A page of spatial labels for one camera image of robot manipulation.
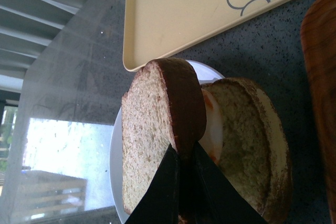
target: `outdoor greenery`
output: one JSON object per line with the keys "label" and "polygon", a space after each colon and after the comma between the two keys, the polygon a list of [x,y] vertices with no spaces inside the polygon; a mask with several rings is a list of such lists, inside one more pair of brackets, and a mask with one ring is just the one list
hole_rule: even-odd
{"label": "outdoor greenery", "polygon": [[0,160],[0,172],[5,172],[7,168],[7,161],[6,160]]}
{"label": "outdoor greenery", "polygon": [[17,107],[5,106],[2,124],[0,126],[0,172],[7,168],[7,158],[13,140],[13,129],[16,119]]}

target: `window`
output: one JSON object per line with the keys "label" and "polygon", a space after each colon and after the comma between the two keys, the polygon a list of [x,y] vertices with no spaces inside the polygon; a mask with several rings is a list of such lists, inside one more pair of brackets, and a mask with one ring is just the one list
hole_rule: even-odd
{"label": "window", "polygon": [[7,159],[12,143],[13,129],[16,120],[17,107],[5,106],[0,126],[0,195],[7,168]]}

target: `sandwich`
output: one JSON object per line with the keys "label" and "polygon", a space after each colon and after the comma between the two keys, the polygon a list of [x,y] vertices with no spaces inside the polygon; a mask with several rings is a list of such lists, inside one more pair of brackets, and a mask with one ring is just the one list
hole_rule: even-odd
{"label": "sandwich", "polygon": [[[152,60],[122,98],[123,205],[131,214],[169,144],[187,167],[193,145],[204,150],[268,223],[282,223],[291,194],[291,162],[280,119],[262,88],[244,78],[199,85],[179,58]],[[182,198],[188,188],[180,187]],[[180,221],[192,223],[190,202]]]}

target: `cream filling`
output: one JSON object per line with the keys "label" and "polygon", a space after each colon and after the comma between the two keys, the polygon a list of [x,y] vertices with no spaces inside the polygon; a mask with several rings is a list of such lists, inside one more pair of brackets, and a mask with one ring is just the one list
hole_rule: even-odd
{"label": "cream filling", "polygon": [[199,143],[214,163],[218,164],[223,148],[222,114],[213,95],[204,89],[202,93],[206,109],[206,129]]}

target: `bread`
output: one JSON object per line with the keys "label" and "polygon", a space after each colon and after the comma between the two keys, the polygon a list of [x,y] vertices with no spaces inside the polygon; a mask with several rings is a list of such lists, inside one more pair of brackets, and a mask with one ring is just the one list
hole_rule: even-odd
{"label": "bread", "polygon": [[164,58],[140,69],[122,98],[122,196],[130,214],[149,187],[169,145],[187,164],[204,134],[206,112],[193,67]]}
{"label": "bread", "polygon": [[291,161],[274,106],[248,79],[226,78],[202,88],[222,111],[219,168],[268,223],[283,223],[291,203]]}

